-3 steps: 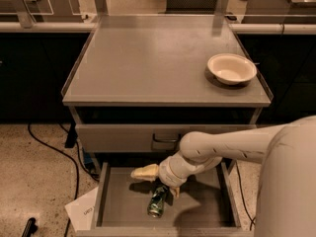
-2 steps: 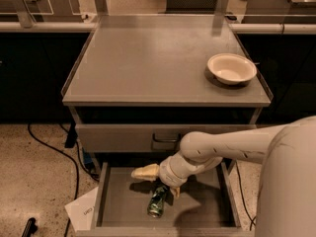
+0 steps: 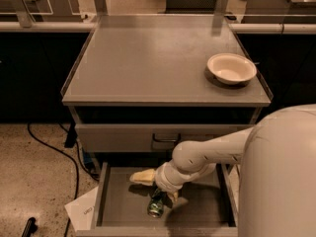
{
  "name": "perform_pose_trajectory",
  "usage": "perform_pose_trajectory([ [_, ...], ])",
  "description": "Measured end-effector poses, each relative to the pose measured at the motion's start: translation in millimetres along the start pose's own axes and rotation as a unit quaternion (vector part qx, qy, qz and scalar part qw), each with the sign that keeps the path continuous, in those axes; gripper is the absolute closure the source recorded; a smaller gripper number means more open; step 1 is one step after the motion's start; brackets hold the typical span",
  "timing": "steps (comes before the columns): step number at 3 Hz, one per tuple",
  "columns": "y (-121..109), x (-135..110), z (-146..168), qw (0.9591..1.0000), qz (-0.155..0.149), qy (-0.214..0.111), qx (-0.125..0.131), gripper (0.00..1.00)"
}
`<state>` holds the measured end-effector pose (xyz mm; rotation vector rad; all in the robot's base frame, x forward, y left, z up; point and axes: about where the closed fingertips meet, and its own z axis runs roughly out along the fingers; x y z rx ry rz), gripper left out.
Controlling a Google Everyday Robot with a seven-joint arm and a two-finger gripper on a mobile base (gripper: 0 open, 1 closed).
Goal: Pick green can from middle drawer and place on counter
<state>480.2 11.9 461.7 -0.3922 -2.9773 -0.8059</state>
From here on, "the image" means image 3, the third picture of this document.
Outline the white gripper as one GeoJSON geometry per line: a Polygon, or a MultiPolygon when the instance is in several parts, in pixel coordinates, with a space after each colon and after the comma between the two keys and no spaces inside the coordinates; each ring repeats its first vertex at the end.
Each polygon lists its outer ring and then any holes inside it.
{"type": "Polygon", "coordinates": [[[178,201],[179,193],[177,192],[183,187],[183,184],[190,180],[190,175],[180,171],[173,161],[166,162],[156,169],[147,169],[144,171],[133,173],[129,180],[133,183],[152,186],[154,181],[158,188],[167,192],[168,198],[172,203],[178,201]]]}

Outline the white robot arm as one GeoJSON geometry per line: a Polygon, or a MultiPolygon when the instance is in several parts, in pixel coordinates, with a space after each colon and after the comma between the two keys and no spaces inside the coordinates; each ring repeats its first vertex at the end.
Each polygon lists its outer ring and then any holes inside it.
{"type": "Polygon", "coordinates": [[[183,184],[238,163],[238,237],[316,237],[316,105],[275,111],[208,141],[184,141],[172,159],[130,180],[176,199],[183,184]]]}

